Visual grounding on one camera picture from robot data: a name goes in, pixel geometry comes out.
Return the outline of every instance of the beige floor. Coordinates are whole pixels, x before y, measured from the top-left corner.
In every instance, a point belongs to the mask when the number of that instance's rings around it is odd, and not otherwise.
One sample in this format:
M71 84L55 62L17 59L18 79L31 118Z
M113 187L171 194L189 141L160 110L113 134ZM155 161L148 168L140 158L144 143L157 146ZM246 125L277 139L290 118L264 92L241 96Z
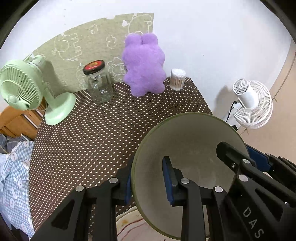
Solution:
M259 129L246 130L241 137L259 151L296 163L296 61L273 105L269 122Z

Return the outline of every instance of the fan base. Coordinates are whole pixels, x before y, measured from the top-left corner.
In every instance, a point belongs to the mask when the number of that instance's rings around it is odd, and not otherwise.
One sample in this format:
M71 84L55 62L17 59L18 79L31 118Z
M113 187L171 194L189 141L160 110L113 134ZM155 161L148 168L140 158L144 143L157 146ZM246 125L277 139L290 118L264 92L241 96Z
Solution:
M45 112L45 121L53 126L64 120L74 108L76 96L73 93L62 93L54 99L56 107L49 106Z

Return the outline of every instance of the table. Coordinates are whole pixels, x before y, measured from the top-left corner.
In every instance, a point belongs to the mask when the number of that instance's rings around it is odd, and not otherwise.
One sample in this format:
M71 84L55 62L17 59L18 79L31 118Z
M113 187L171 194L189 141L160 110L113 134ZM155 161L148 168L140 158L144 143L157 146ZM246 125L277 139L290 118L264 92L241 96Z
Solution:
M46 220L76 186L100 185L126 165L145 135L162 120L183 112L212 114L190 78L174 91L133 97L129 86L116 83L111 101L97 105L88 90L76 92L73 111L49 126L43 118L32 153L29 201L34 229ZM116 207L119 215L134 206ZM92 208L90 231L95 215Z

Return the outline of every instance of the blue checkered bedding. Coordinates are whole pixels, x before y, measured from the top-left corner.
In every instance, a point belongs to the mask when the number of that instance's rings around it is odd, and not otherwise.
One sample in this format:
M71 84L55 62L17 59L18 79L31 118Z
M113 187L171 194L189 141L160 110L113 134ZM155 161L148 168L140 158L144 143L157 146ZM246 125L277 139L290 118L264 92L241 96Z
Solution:
M29 207L29 166L33 141L17 144L0 172L0 205L11 224L26 233L34 235Z

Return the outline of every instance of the transparent jar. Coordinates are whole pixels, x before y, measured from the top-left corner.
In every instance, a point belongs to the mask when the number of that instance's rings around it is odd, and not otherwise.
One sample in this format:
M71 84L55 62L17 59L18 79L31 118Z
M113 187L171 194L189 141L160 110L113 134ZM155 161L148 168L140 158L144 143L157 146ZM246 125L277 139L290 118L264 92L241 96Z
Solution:
M96 104L108 102L113 97L112 83L105 62L96 60L83 68L84 74L88 77L87 86Z

